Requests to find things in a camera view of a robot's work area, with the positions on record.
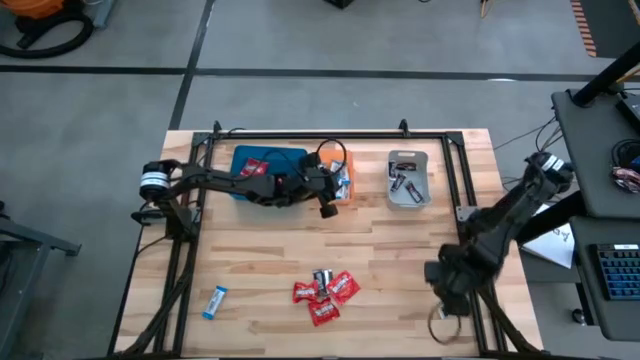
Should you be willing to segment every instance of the keyboard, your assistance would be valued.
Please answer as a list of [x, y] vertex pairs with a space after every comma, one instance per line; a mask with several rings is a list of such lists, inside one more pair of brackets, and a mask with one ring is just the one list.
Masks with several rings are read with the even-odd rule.
[[640, 300], [640, 246], [593, 245], [607, 300]]

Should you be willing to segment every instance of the floor mat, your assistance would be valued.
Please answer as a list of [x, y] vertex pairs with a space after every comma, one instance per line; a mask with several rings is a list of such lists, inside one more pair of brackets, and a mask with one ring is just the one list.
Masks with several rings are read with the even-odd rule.
[[587, 53], [617, 58], [640, 41], [640, 0], [571, 0]]

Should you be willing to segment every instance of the black desk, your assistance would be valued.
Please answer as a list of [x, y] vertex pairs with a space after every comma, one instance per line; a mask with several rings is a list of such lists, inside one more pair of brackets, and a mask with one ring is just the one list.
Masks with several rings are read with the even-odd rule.
[[602, 334], [609, 340], [640, 341], [640, 302], [607, 301], [600, 287], [596, 263], [589, 251], [593, 244], [637, 243], [640, 223], [580, 216], [572, 218], [569, 223], [576, 238], [575, 251], [580, 261], [578, 265], [583, 284], [589, 289], [589, 307], [595, 311]]
[[[610, 173], [613, 146], [621, 140], [640, 139], [640, 136], [615, 108], [620, 101], [617, 96], [601, 95], [589, 108], [576, 106], [567, 92], [554, 93], [551, 99], [580, 191], [532, 218], [517, 240], [522, 243], [534, 239], [569, 222], [575, 238], [574, 260], [580, 277], [576, 286], [587, 323], [599, 325], [607, 339], [640, 341], [637, 330], [640, 302], [605, 300], [588, 253], [591, 244], [639, 242], [640, 195], [619, 188], [611, 180]], [[561, 270], [548, 269], [547, 273]], [[574, 275], [565, 274], [558, 276], [558, 281], [563, 282]]]
[[640, 136], [615, 108], [617, 96], [602, 95], [589, 108], [569, 94], [551, 96], [587, 213], [597, 218], [639, 219], [640, 196], [631, 196], [611, 180], [611, 148]]

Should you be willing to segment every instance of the white paper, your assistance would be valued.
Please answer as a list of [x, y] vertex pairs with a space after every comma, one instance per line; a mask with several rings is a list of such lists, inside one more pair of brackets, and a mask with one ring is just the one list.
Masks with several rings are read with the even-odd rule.
[[[548, 208], [549, 206], [542, 205], [536, 214]], [[574, 243], [575, 240], [573, 239], [571, 226], [565, 224], [522, 245], [522, 249], [545, 260], [564, 266], [567, 269], [571, 269]]]

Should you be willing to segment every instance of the red candy wrapper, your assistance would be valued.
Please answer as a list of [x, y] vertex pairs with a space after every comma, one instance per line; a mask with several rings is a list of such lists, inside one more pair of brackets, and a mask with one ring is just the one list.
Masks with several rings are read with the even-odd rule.
[[244, 165], [244, 168], [242, 168], [242, 171], [240, 171], [240, 175], [260, 176], [266, 174], [268, 168], [268, 162], [260, 162], [260, 160], [249, 158], [249, 160], [247, 160], [247, 163]]
[[313, 280], [309, 285], [296, 282], [293, 285], [293, 303], [297, 304], [302, 300], [316, 301], [318, 299], [318, 282]]
[[314, 326], [320, 326], [333, 319], [340, 317], [340, 311], [331, 303], [331, 299], [326, 298], [323, 302], [315, 301], [309, 303], [309, 313]]
[[360, 291], [360, 285], [348, 271], [343, 271], [329, 282], [327, 291], [339, 305], [344, 305], [347, 300]]

